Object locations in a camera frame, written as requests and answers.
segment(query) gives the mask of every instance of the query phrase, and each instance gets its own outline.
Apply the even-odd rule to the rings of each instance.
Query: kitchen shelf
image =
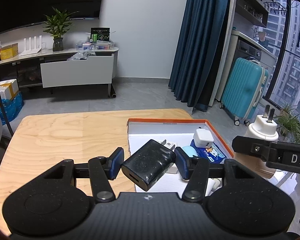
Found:
[[[253,9],[262,14],[262,22],[260,22],[257,18],[255,18],[250,12],[243,8],[242,5],[236,3],[235,11],[240,14],[242,17],[246,18],[253,25],[260,26],[266,28],[268,22],[269,12],[257,1],[257,0],[244,0],[247,2]]]
[[[260,26],[266,28],[262,22],[260,22],[257,18],[255,18],[250,12],[248,12],[245,8],[243,8],[240,4],[235,5],[235,11],[240,14],[242,17],[246,18],[253,25]]]

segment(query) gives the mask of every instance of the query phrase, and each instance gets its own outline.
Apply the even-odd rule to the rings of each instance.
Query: gray tile floor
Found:
[[[189,114],[192,112],[186,103],[176,100],[166,83],[114,83],[114,89],[117,98],[107,97],[106,85],[59,87],[52,95],[49,89],[27,89],[23,92],[25,105],[11,126],[16,130],[24,117],[35,114],[162,108],[181,108]],[[235,136],[243,135],[247,129],[243,124],[235,126],[226,112],[219,109],[217,102],[205,113],[195,111],[192,117],[208,119],[229,145]],[[9,135],[6,126],[3,134]]]

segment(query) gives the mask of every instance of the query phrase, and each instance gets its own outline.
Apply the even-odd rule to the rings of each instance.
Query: suitcase handle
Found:
[[[259,103],[259,100],[260,100],[260,98],[261,98],[261,96],[262,96],[262,91],[263,91],[263,87],[261,87],[261,88],[259,89],[259,92],[258,92],[258,95],[257,95],[257,99],[256,99],[256,101],[253,103],[253,107],[256,107],[257,104]]]
[[[258,64],[259,66],[261,66],[262,67],[262,65],[261,65],[261,62],[260,61],[257,61],[257,60],[255,60],[255,59],[253,59],[253,60],[249,60],[250,62],[253,62],[253,63],[256,63],[256,64]]]

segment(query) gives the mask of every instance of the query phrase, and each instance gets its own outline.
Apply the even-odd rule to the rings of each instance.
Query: tv stand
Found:
[[[95,50],[96,55],[86,60],[69,60],[76,49],[53,52],[45,49],[0,61],[0,81],[16,78],[19,88],[108,84],[110,97],[112,78],[116,75],[118,48]],[[35,80],[27,77],[27,71],[37,72]]]

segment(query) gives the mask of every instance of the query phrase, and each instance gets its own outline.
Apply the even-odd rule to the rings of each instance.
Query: black round pad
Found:
[[[264,190],[257,186],[222,187],[209,197],[207,209],[226,230],[248,236],[286,231],[295,213],[292,199],[275,186]]]
[[[49,236],[74,228],[89,209],[89,197],[78,188],[45,180],[13,192],[4,202],[2,214],[12,232]]]

